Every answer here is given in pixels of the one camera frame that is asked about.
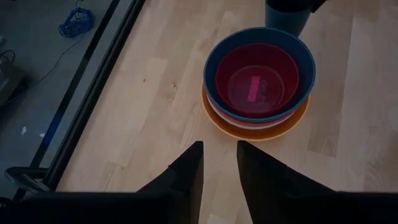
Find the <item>orange bowl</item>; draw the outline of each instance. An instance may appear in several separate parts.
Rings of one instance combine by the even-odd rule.
[[[299,108],[297,108],[295,113],[291,117],[286,119],[286,121],[273,127],[260,130],[247,130],[238,128],[220,118],[220,116],[218,116],[211,107],[203,85],[201,86],[201,101],[210,120],[214,123],[215,126],[217,126],[226,134],[247,141],[266,141],[286,134],[291,129],[293,129],[297,123],[300,122],[300,120],[304,117],[305,112],[307,112],[308,104],[310,102],[310,96],[308,96],[305,102]]]

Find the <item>wooden floor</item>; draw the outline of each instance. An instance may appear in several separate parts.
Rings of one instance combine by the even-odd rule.
[[[148,0],[58,190],[135,191],[202,140],[200,223],[250,223],[236,139],[213,126],[199,91],[210,50],[263,26],[264,4]],[[398,1],[328,1],[300,38],[317,64],[308,112],[255,145],[336,190],[398,191]]]

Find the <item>bowl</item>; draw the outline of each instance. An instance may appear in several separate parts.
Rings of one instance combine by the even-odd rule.
[[[271,44],[287,52],[296,63],[299,76],[298,87],[292,99],[273,115],[263,118],[252,118],[234,113],[233,108],[220,97],[216,87],[215,75],[222,59],[234,49],[253,43]],[[293,35],[277,29],[255,27],[231,34],[218,43],[207,58],[203,76],[206,95],[217,109],[240,121],[265,123],[287,116],[307,100],[315,82],[315,62],[307,46]]]
[[[301,121],[301,119],[304,117],[305,112],[307,111],[308,104],[310,102],[310,96],[305,99],[304,103],[302,103],[299,108],[294,112],[294,114],[286,119],[286,121],[271,128],[266,128],[262,130],[246,130],[238,128],[220,118],[217,113],[211,108],[208,98],[206,97],[206,91],[203,87],[201,89],[201,101],[210,120],[215,126],[222,130],[222,132],[234,138],[242,140],[266,141],[275,139],[286,134]]]
[[[218,110],[211,103],[211,101],[208,98],[207,98],[207,100],[209,101],[209,104],[210,104],[211,108],[214,110],[214,112],[216,112],[216,114],[220,118],[222,118],[223,120],[225,120],[229,124],[232,124],[233,126],[236,126],[236,127],[239,127],[239,128],[243,128],[243,129],[247,129],[247,130],[260,130],[260,129],[273,127],[273,126],[275,126],[277,124],[280,124],[280,123],[284,122],[285,120],[287,120],[287,118],[291,117],[293,115],[293,113],[294,113],[293,112],[291,114],[288,114],[286,117],[283,117],[283,118],[281,118],[279,120],[276,120],[276,121],[265,122],[265,123],[249,123],[249,122],[236,120],[236,119],[228,116],[227,114],[224,114],[222,111]]]
[[[246,44],[222,59],[216,73],[221,99],[242,116],[263,118],[285,105],[299,84],[293,59],[269,44]]]

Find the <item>blue trash can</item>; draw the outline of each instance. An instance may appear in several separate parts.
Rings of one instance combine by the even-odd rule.
[[[266,27],[298,37],[312,11],[312,0],[266,0]]]

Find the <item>blue bowl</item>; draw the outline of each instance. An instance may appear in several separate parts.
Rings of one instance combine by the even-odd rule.
[[[247,118],[232,113],[232,108],[221,99],[216,89],[216,72],[221,60],[235,48],[253,43],[271,44],[285,50],[298,68],[299,81],[294,96],[275,115],[266,118]],[[312,54],[301,40],[281,30],[254,27],[231,34],[216,45],[207,58],[203,80],[207,97],[219,110],[241,121],[264,123],[281,119],[295,111],[308,98],[315,82],[315,72]]]

